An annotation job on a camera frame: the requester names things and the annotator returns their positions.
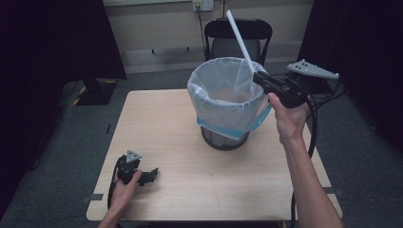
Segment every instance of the electrical outlet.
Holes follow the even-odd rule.
[[[193,11],[212,11],[214,9],[214,0],[192,0]]]

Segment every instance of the chair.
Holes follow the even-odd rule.
[[[272,27],[260,19],[235,19],[235,22],[251,60],[264,66],[267,46],[273,34]],[[211,49],[209,37],[213,38]],[[204,28],[204,40],[206,43],[205,61],[220,57],[243,58],[240,45],[227,18],[209,22]],[[260,52],[260,40],[265,40],[262,52]]]

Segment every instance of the wooden table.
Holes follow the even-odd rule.
[[[303,132],[310,141],[307,127]],[[86,216],[101,220],[116,160],[133,150],[139,168],[160,173],[136,189],[126,220],[289,220],[293,192],[274,111],[239,149],[220,151],[202,138],[185,89],[132,91],[115,130]],[[312,157],[323,187],[331,187],[317,151]],[[341,215],[334,194],[329,197]]]

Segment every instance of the human hand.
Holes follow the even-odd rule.
[[[133,198],[137,181],[139,181],[142,173],[143,171],[138,169],[128,184],[124,184],[118,179],[118,175],[115,175],[115,188],[113,190],[112,201],[110,203],[109,210],[106,212],[104,219],[98,225],[98,228],[109,228],[116,226],[119,218],[123,215],[125,209]]]
[[[118,179],[117,174],[115,175],[115,188],[113,190],[112,201],[110,203],[109,210],[115,210],[117,212],[123,213],[134,196],[136,190],[137,181],[142,176],[143,171],[138,169],[134,173],[133,178],[128,184],[124,184]]]
[[[302,140],[302,130],[309,115],[308,105],[286,108],[274,93],[267,94],[269,102],[276,112],[279,140],[285,146],[295,140]]]

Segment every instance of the gray carpet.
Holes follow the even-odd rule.
[[[281,73],[287,64],[267,69]],[[96,227],[97,222],[86,219],[88,205],[82,198],[94,190],[126,94],[185,88],[192,71],[128,75],[118,83],[109,105],[73,106],[83,85],[67,84],[60,122],[38,167],[21,180],[0,227]],[[372,131],[366,112],[349,95],[321,107],[318,125],[317,150],[339,190],[346,227],[403,227],[403,152]]]

